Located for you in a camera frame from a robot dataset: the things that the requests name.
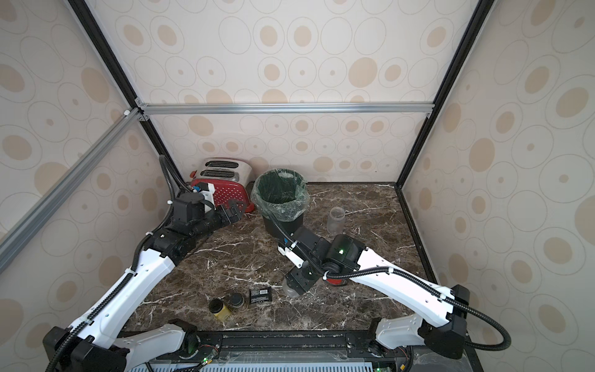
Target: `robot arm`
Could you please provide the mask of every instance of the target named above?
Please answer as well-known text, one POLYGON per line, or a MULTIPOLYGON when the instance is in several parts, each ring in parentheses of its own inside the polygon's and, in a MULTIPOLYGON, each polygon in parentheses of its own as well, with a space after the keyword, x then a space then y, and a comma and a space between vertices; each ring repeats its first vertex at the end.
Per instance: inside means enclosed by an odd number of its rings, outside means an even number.
POLYGON ((351 279, 372 287, 406 305, 415 314, 397 319, 381 319, 372 324, 379 346, 426 345, 453 359, 462 356, 466 337, 466 312, 453 303, 469 303, 469 290, 452 289, 430 283, 393 265, 362 242, 337 235, 332 242, 299 227, 280 242, 279 251, 294 263, 286 274, 283 289, 292 297, 307 292, 320 278, 351 279))
POLYGON ((191 356, 198 347, 196 327, 173 321, 134 337, 117 339, 132 313, 149 292, 196 248, 199 239, 239 221, 245 206, 230 201, 230 208, 213 205, 212 184, 204 191, 182 193, 172 201, 169 225, 148 233, 139 245, 136 269, 127 268, 112 288, 67 329, 54 327, 43 339, 52 360, 59 352, 61 371, 127 371, 167 352, 191 356))

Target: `empty glass jar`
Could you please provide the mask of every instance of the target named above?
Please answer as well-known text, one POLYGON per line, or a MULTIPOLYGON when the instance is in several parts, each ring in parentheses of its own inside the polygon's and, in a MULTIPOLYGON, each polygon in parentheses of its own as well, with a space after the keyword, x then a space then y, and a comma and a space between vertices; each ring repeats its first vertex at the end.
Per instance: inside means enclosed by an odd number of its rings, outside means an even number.
POLYGON ((345 227, 345 210, 341 207, 332 207, 328 213, 327 231, 331 235, 341 234, 345 227))

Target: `black trash can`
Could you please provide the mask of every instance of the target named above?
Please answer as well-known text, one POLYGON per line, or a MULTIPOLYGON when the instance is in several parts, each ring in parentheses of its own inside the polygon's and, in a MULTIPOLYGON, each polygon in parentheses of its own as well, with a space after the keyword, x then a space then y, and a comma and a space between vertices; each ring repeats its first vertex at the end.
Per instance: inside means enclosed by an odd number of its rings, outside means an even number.
POLYGON ((291 234, 303 224, 303 213, 310 203, 302 175, 285 168, 260 175, 254 183, 250 199, 260 210, 266 231, 280 240, 283 240, 283 235, 267 217, 272 214, 291 234))

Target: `dark marble surface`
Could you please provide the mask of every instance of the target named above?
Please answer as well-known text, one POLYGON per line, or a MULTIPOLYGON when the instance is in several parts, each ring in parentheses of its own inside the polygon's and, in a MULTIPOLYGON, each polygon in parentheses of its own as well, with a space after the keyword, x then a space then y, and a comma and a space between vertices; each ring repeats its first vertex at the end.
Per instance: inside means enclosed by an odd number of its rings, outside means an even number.
MULTIPOLYGON (((392 263, 425 278, 419 256, 392 186, 308 185, 312 202, 304 224, 329 238, 326 219, 331 207, 347 211, 345 233, 366 243, 392 263)), ((253 212, 217 231, 165 277, 133 313, 123 330, 145 331, 172 318, 201 330, 340 330, 367 329, 372 318, 395 318, 411 310, 370 287, 349 281, 331 287, 319 280, 300 298, 281 289, 292 263, 277 251, 253 212), (221 323, 208 311, 210 299, 232 292, 271 286, 273 301, 234 312, 221 323)))

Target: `small jar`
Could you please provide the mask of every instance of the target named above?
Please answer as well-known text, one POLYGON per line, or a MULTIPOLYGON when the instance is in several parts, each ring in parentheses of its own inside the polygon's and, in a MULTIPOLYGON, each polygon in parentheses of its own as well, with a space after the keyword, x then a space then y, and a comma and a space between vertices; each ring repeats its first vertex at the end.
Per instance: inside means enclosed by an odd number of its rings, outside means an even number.
POLYGON ((231 315, 231 311, 229 311, 227 306, 219 298, 214 298, 209 302, 209 311, 219 321, 225 321, 231 315))
POLYGON ((327 231, 331 235, 343 233, 345 226, 345 210, 341 207, 332 207, 328 213, 327 231))
POLYGON ((229 297, 229 306, 233 310, 242 311, 248 308, 248 303, 241 293, 234 292, 229 297))

